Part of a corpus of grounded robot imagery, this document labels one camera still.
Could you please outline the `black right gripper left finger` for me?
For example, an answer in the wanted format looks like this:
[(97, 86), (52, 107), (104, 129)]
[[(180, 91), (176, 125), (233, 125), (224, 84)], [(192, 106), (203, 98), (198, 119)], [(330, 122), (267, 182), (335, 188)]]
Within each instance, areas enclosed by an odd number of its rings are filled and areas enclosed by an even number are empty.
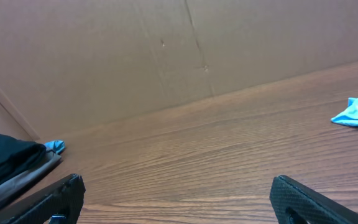
[(76, 224), (84, 203), (85, 185), (70, 174), (0, 213), (0, 224)]

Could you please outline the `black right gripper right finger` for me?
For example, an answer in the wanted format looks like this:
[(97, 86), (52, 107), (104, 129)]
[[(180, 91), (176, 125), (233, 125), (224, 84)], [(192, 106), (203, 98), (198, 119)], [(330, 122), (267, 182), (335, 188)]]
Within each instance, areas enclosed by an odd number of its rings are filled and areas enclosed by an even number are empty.
[(286, 175), (273, 178), (269, 199), (279, 224), (358, 224), (358, 213)]

